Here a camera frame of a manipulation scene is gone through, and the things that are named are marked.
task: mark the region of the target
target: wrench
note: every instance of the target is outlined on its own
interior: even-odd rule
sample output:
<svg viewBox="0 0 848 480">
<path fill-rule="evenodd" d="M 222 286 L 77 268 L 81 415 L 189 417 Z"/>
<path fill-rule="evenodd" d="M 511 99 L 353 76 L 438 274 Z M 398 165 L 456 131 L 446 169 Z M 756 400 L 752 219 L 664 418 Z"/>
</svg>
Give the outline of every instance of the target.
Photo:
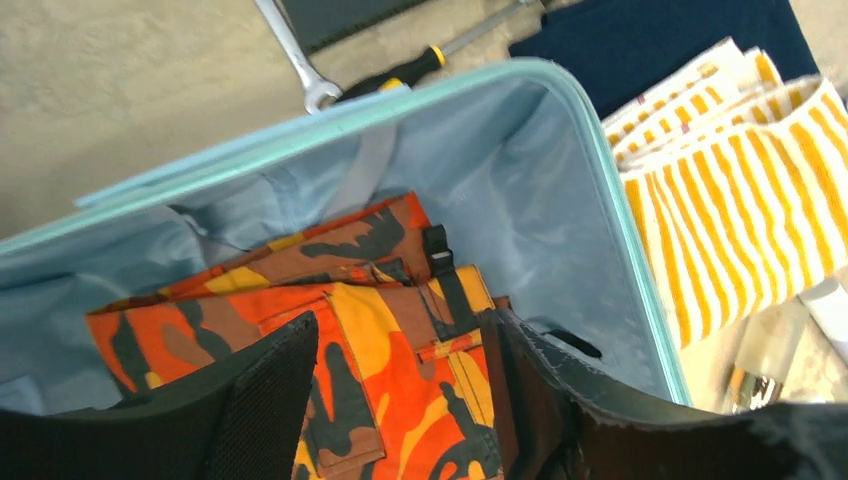
<svg viewBox="0 0 848 480">
<path fill-rule="evenodd" d="M 294 66 L 297 76 L 300 77 L 300 83 L 303 84 L 304 105 L 306 111 L 310 114 L 315 114 L 321 111 L 321 102 L 328 98 L 338 99 L 342 96 L 342 89 L 335 83 L 322 77 L 315 67 L 309 63 L 309 58 L 303 53 L 300 44 L 297 43 L 297 38 L 292 32 L 288 20 L 283 16 L 283 13 L 274 3 L 274 0 L 255 0 L 256 6 L 265 17 L 280 46 L 289 57 L 289 61 Z"/>
</svg>

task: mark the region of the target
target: beige floor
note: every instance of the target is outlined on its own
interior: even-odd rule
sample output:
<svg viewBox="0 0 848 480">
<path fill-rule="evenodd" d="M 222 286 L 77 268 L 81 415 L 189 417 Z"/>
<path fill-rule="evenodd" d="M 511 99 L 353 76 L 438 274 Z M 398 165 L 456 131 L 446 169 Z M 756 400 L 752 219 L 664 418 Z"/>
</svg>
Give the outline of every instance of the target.
<svg viewBox="0 0 848 480">
<path fill-rule="evenodd" d="M 510 1 L 431 0 L 313 61 L 349 85 Z M 793 0 L 825 72 L 845 76 L 848 45 L 835 39 L 844 37 L 839 19 L 846 17 L 828 11 L 846 13 L 840 2 Z M 440 75 L 506 58 L 511 39 L 539 28 L 539 12 L 528 7 L 451 58 Z M 0 238 L 71 212 L 78 196 L 302 114 L 292 69 L 251 0 L 6 0 Z M 795 311 L 776 314 L 805 317 Z M 788 384 L 796 393 L 826 389 L 825 380 L 846 373 L 815 326 L 807 330 Z M 739 331 L 728 327 L 682 353 L 696 405 L 715 408 Z"/>
</svg>

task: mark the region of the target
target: screwdriver handle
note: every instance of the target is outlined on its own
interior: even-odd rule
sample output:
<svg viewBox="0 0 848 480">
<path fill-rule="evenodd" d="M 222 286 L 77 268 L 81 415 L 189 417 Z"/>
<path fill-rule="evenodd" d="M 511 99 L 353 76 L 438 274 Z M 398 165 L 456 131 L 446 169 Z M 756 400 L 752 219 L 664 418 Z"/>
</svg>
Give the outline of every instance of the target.
<svg viewBox="0 0 848 480">
<path fill-rule="evenodd" d="M 431 45 L 418 58 L 395 65 L 383 73 L 378 73 L 360 80 L 354 86 L 347 89 L 337 101 L 342 102 L 380 90 L 390 90 L 402 84 L 412 87 L 427 74 L 438 71 L 444 65 L 445 56 L 442 50 L 439 47 Z"/>
</svg>

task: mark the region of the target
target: folded dark blue fabric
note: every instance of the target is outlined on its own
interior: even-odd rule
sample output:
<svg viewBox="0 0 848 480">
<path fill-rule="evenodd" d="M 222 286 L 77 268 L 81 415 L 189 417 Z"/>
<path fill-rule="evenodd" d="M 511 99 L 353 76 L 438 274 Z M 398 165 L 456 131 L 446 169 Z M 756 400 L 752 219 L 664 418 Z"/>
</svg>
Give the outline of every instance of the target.
<svg viewBox="0 0 848 480">
<path fill-rule="evenodd" d="M 784 80 L 818 73 L 788 0 L 584 0 L 542 26 L 510 54 L 562 65 L 601 118 L 726 37 L 760 47 Z"/>
</svg>

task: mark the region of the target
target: orange camouflage clothing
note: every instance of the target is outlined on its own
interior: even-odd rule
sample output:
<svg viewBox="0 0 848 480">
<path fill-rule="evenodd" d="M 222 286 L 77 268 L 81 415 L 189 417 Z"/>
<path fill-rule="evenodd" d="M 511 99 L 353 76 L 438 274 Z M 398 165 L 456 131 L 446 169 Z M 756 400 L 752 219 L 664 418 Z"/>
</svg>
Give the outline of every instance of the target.
<svg viewBox="0 0 848 480">
<path fill-rule="evenodd" d="M 116 381 L 175 381 L 309 311 L 319 354 L 294 479 L 498 477 L 474 318 L 494 304 L 476 268 L 453 268 L 413 194 L 332 225 L 89 315 Z"/>
</svg>

